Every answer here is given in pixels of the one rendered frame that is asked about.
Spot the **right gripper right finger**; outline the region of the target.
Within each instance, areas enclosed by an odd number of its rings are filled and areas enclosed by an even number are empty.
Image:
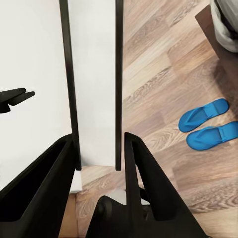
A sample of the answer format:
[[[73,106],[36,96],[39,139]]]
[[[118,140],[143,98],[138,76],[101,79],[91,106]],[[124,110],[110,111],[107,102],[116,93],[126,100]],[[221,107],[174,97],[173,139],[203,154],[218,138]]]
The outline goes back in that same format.
[[[163,172],[143,140],[125,132],[128,238],[210,238]],[[144,219],[136,165],[155,221]]]

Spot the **sandal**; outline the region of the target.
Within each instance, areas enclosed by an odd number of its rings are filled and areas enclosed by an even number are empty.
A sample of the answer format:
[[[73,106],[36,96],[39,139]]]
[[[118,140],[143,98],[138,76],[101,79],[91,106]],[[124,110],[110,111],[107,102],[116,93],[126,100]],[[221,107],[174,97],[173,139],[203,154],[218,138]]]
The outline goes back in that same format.
[[[238,138],[238,121],[232,121],[223,126],[208,126],[194,131],[187,135],[186,141],[192,149],[203,151],[236,138]]]
[[[185,113],[179,120],[181,132],[189,132],[202,125],[205,121],[220,116],[229,110],[229,103],[225,99],[218,99],[203,107]]]

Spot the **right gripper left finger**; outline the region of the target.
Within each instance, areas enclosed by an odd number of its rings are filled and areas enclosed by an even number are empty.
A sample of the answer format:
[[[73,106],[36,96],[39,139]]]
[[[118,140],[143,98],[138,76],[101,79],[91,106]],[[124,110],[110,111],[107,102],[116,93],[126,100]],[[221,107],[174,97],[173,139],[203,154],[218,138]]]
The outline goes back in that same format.
[[[0,238],[58,238],[75,168],[68,134],[0,191]]]

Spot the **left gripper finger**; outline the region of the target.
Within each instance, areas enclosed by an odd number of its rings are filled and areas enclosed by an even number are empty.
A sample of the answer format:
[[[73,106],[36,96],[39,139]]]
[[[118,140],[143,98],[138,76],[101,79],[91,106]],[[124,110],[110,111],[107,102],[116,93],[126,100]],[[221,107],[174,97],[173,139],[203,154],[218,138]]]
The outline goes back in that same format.
[[[14,98],[14,99],[8,101],[7,103],[9,105],[15,106],[15,105],[17,105],[17,104],[27,100],[28,98],[30,98],[30,97],[32,97],[34,95],[35,95],[35,91],[26,92],[26,93],[24,93],[24,94],[22,94],[22,95],[20,95],[20,96],[18,96],[16,98]]]
[[[24,93],[26,93],[25,88],[2,91],[2,92],[0,92],[0,105],[18,97]]]

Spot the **hardback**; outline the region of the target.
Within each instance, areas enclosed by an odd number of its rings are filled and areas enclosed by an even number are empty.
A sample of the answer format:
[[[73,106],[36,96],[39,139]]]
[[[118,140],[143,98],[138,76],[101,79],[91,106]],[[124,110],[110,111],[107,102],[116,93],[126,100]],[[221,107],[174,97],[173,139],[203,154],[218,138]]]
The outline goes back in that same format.
[[[59,0],[75,170],[121,171],[123,0]]]

